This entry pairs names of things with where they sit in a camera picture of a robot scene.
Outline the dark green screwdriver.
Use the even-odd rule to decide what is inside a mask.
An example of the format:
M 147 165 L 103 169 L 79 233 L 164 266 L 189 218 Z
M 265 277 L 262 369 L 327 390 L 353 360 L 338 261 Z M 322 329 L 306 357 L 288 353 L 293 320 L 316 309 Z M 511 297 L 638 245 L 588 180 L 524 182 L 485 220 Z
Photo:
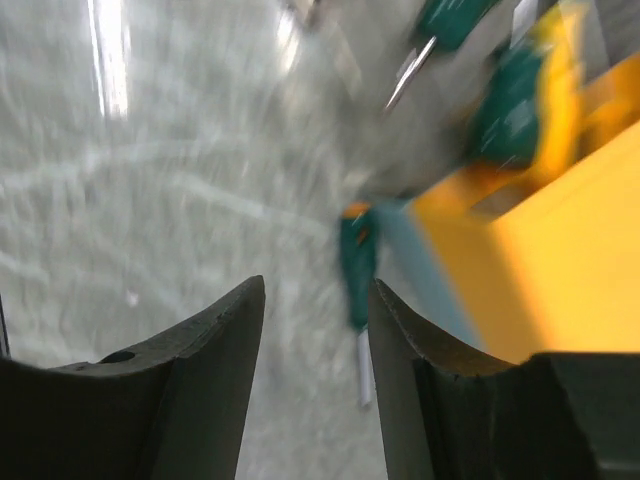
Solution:
M 456 52 L 496 4 L 495 0 L 425 1 L 409 31 L 408 54 L 399 67 L 383 112 L 390 112 L 397 105 L 435 51 Z

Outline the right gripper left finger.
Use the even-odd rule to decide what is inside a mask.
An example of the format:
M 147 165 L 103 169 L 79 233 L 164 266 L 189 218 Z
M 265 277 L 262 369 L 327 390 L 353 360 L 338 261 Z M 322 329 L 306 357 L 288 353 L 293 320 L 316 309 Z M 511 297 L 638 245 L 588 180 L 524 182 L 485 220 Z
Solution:
M 264 320 L 252 276 L 96 363 L 1 360 L 5 479 L 231 479 Z

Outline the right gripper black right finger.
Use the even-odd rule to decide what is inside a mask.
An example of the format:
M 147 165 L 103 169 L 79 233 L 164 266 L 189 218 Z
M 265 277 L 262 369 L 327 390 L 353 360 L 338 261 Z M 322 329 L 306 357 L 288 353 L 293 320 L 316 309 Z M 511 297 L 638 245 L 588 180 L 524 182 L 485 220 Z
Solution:
M 369 337 L 390 478 L 638 477 L 637 355 L 543 352 L 511 364 L 378 280 Z

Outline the green orange stubby screwdriver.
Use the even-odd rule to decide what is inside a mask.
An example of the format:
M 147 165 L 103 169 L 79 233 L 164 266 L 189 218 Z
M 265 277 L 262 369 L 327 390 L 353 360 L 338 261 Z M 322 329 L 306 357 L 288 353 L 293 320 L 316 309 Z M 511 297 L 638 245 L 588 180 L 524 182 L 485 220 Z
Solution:
M 377 267 L 378 234 L 371 207 L 348 206 L 339 222 L 339 258 L 349 302 L 349 322 L 356 335 L 359 402 L 367 408 L 373 399 L 368 334 L 368 292 Z

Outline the yellow screwdriver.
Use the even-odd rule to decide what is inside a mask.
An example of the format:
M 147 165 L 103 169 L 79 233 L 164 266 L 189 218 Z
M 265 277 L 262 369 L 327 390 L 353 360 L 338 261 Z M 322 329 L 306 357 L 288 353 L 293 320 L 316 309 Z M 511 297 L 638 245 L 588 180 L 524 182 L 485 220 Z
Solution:
M 580 1 L 560 1 L 529 33 L 543 56 L 536 84 L 539 138 L 528 170 L 537 184 L 557 179 L 577 159 L 584 77 L 582 33 L 587 10 Z

